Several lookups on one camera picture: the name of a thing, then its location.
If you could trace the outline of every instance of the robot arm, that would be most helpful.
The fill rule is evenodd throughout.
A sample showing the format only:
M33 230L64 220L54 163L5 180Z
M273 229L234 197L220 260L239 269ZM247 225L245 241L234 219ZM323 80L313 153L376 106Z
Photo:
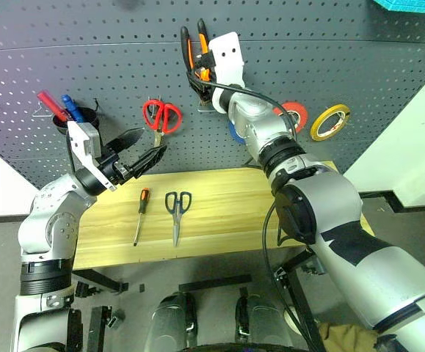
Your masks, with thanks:
M243 89L236 33L213 39L204 62L217 83ZM199 81L188 72L192 87ZM370 236L360 225L362 201L341 174L307 154L270 103L215 89L214 108L228 114L250 155L268 178L280 225L308 245L369 329L378 351L425 351L425 267L404 250Z
M138 178L163 156L165 146L141 155L133 165L119 162L143 130L129 130L105 146L89 123L68 123L72 150L84 166L46 185L21 224L21 288L15 299L12 352L81 351L81 313L70 308L79 220L96 196Z

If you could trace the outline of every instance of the wooden tabletop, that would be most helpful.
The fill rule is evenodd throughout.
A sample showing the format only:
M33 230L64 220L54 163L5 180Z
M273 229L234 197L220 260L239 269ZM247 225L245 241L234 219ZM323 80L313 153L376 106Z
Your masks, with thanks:
M133 246L140 191L150 189L139 243ZM192 193L181 219L178 247L172 244L172 216L164 204L169 191ZM261 248L264 217L273 202L258 169L223 169L144 175L115 192L105 191L81 218L74 269L240 252ZM373 234L365 218L363 227ZM277 217L269 222L268 244L275 248ZM288 240L283 246L302 246Z

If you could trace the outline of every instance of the gray pegboard wall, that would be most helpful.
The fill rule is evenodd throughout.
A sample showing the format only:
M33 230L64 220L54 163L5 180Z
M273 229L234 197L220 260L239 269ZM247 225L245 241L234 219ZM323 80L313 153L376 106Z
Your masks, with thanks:
M179 29L210 37L236 31L247 86L306 105L299 142L345 171L425 83L425 15L389 12L371 0L346 1L4 1L0 0L0 156L37 187L68 172L65 140L47 117L33 117L36 92L100 103L105 141L144 127L141 107L161 95L184 123L152 172L240 166L247 151L224 115L197 112ZM332 139L313 142L326 107L352 110ZM153 145L146 130L134 159Z

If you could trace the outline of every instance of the yellow tape roll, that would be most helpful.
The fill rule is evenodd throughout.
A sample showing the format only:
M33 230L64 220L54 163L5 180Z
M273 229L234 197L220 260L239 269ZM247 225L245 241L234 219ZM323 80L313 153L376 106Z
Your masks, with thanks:
M337 114L339 116L339 120L337 121L337 123L328 131L319 131L323 123L334 114ZM318 118L315 120L315 122L312 124L312 127L310 128L310 135L312 139L314 141L324 141L325 139L333 137L344 127L350 115L351 110L349 110L349 108L344 104L334 105L331 108L323 111L323 113L318 116Z

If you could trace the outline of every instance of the red tape roll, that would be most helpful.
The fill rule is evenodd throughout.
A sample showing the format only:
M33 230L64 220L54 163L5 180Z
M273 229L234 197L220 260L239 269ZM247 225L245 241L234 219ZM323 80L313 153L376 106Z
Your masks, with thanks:
M308 113L307 109L301 104L296 101L286 101L282 104L283 108L287 110L289 114L293 114L294 118L297 118L297 124L295 125L295 131L297 133L304 128L305 124L308 120ZM274 108L273 112L277 116L281 116L283 113L278 108Z

